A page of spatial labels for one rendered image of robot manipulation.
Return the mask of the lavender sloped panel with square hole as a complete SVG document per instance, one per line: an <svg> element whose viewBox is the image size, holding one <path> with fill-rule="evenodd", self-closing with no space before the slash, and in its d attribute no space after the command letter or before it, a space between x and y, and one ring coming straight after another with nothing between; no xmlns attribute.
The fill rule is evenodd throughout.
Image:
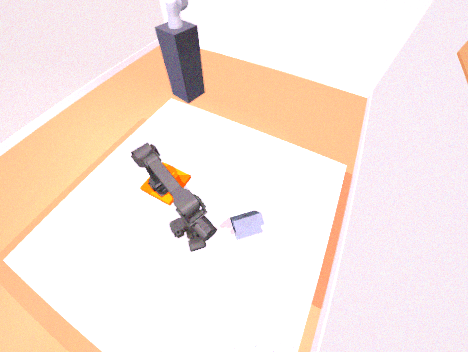
<svg viewBox="0 0 468 352"><path fill-rule="evenodd" d="M251 211L230 218L237 240L241 240L262 233L261 226L265 225L262 213Z"/></svg>

